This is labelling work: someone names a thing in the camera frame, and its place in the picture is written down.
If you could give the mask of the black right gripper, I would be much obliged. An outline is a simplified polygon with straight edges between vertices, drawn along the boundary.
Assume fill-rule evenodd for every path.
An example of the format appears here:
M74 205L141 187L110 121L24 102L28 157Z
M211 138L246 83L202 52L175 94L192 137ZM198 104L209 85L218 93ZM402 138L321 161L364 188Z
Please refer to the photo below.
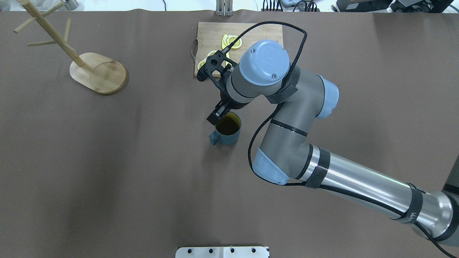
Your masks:
M216 125L224 116L231 110L244 108L248 103L240 103L233 100L227 92L220 91L220 102L215 106L214 110L208 115L207 121Z

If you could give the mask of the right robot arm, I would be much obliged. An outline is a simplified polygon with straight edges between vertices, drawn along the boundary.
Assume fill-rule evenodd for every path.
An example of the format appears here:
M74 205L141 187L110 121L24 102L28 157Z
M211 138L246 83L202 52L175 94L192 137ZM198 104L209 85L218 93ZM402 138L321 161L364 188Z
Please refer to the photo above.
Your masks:
M308 140L399 180L438 191L458 155L458 42L379 39L370 44L308 45L303 67L337 83L332 115ZM212 184L195 233L184 244L264 244L275 257L441 257L411 227L336 193L273 186L251 174L251 131L271 111L255 101L243 111L236 147L208 147Z

